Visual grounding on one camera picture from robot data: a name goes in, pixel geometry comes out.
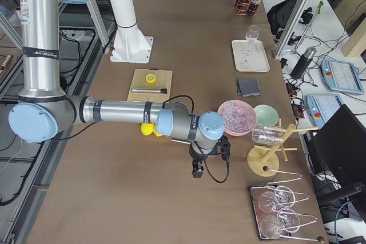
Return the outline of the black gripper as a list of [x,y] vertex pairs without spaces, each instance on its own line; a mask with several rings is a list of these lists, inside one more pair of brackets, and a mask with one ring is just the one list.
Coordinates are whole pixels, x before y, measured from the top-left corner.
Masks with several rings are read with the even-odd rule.
[[204,160],[210,156],[220,155],[222,160],[229,164],[231,144],[227,136],[223,135],[218,140],[192,141],[189,154],[192,158],[192,176],[201,178],[204,173]]

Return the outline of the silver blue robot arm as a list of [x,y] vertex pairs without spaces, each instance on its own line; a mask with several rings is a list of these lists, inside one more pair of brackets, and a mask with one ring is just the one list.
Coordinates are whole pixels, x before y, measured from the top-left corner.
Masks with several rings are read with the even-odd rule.
[[59,82],[60,2],[87,0],[20,0],[25,83],[8,116],[16,135],[38,143],[81,123],[152,123],[159,134],[190,143],[196,178],[208,171],[207,157],[219,155],[229,161],[225,122],[217,112],[195,115],[179,102],[105,101],[67,95]]

